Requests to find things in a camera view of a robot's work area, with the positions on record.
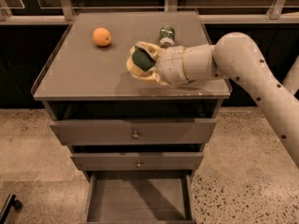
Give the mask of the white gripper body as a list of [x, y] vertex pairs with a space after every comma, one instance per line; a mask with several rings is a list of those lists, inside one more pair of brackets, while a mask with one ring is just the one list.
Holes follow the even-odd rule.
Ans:
[[170, 85], [186, 84], [188, 79], [183, 69], [183, 51], [184, 47], [169, 47], [165, 49], [155, 64], [160, 78]]

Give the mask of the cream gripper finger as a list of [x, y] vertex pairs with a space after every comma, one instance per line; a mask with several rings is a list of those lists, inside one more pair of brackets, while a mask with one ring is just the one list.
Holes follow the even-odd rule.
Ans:
[[157, 61], [164, 51], [163, 48], [148, 42], [139, 41], [135, 44], [138, 48], [143, 49], [153, 61]]
[[133, 63], [132, 54], [135, 51], [135, 47], [136, 46], [133, 46], [130, 49], [130, 57], [128, 58], [128, 60], [126, 62], [127, 70], [131, 73], [131, 75], [134, 78], [142, 80], [142, 81], [148, 81], [148, 82], [158, 83], [160, 85], [166, 85], [166, 82], [164, 82], [160, 78], [159, 74], [157, 73], [155, 65], [150, 70], [143, 71], [137, 65], [135, 65]]

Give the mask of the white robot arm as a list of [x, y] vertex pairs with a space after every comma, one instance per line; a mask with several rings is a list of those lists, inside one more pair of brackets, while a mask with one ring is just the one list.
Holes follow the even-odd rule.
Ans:
[[256, 43], [242, 33], [223, 36], [215, 45], [161, 48], [137, 42], [126, 67], [133, 77], [178, 86], [197, 80], [230, 78], [254, 100], [299, 165], [299, 100], [270, 71]]

